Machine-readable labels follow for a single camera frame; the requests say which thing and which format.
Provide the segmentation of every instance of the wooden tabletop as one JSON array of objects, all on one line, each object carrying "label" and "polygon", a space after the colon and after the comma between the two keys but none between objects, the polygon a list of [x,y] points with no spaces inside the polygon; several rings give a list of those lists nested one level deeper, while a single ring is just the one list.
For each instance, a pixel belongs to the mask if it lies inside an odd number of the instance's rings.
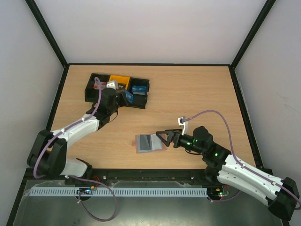
[{"label": "wooden tabletop", "polygon": [[[52,130],[69,125],[90,109],[84,90],[91,73],[150,79],[148,102],[145,110],[120,108],[112,123],[75,143],[68,150],[68,158],[83,159],[94,168],[204,169],[202,157],[187,154],[183,148],[170,146],[164,151],[136,153],[133,141],[138,134],[179,128],[180,116],[191,117],[213,109],[226,118],[237,156],[254,165],[228,67],[71,65]],[[188,134],[192,135],[201,125],[209,130],[216,143],[230,149],[227,129],[217,114],[206,113],[189,121]]]}]

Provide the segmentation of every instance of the gray floor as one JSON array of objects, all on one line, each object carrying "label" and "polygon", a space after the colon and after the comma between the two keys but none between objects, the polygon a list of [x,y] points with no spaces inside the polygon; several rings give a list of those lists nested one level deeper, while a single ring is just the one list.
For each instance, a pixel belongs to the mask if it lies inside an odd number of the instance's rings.
[{"label": "gray floor", "polygon": [[[206,198],[119,197],[119,212],[106,226],[281,226],[266,206],[247,194],[224,203]],[[86,207],[99,218],[114,210],[111,197],[92,197]],[[75,197],[23,198],[15,226],[96,226]]]}]

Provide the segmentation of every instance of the white wall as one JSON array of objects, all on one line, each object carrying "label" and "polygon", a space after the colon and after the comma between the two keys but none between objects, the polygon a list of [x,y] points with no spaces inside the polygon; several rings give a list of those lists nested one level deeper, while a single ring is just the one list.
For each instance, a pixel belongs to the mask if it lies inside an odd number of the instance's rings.
[{"label": "white wall", "polygon": [[36,0],[69,63],[230,64],[266,0]]},{"label": "white wall", "polygon": [[[301,1],[278,0],[236,72],[265,167],[301,192]],[[295,211],[292,226],[300,225]]]},{"label": "white wall", "polygon": [[63,67],[24,0],[0,2],[0,225],[44,129]]}]

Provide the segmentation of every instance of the blue plastic packet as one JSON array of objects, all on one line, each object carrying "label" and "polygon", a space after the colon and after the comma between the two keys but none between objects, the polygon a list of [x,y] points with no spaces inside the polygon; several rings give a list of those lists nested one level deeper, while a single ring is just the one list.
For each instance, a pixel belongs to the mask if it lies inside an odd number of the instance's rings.
[{"label": "blue plastic packet", "polygon": [[125,90],[124,92],[125,92],[125,94],[126,94],[127,100],[132,104],[133,101],[134,101],[134,96],[133,96],[133,94],[131,94],[131,93],[130,93],[129,91],[127,91],[127,90]]},{"label": "blue plastic packet", "polygon": [[146,94],[146,86],[133,86],[132,93],[145,95]]}]

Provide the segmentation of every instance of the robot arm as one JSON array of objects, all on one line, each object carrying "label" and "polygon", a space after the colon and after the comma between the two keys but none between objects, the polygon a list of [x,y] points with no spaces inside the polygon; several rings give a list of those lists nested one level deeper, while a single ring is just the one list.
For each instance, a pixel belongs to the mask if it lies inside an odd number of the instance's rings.
[{"label": "robot arm", "polygon": [[87,134],[101,129],[110,121],[112,114],[118,113],[119,107],[128,105],[125,93],[117,93],[116,86],[116,81],[108,82],[102,91],[98,108],[95,109],[93,104],[92,108],[73,124],[52,132],[42,130],[33,144],[27,164],[34,168],[43,148],[49,140],[55,138],[49,145],[51,151],[47,150],[43,154],[37,172],[50,178],[56,178],[59,175],[83,176],[89,164],[80,159],[67,159],[67,150]]},{"label": "robot arm", "polygon": [[[186,131],[187,122],[184,123],[180,118],[179,125],[184,126],[183,131]],[[242,161],[215,143],[213,136],[203,126],[194,129],[192,136],[183,131],[179,129],[158,131],[156,135],[166,146],[173,142],[174,148],[184,147],[189,153],[203,155],[203,161],[207,164],[205,177],[208,181],[233,186],[268,206],[275,216],[284,220],[291,219],[297,201],[281,187],[299,198],[295,181],[267,174]]]}]

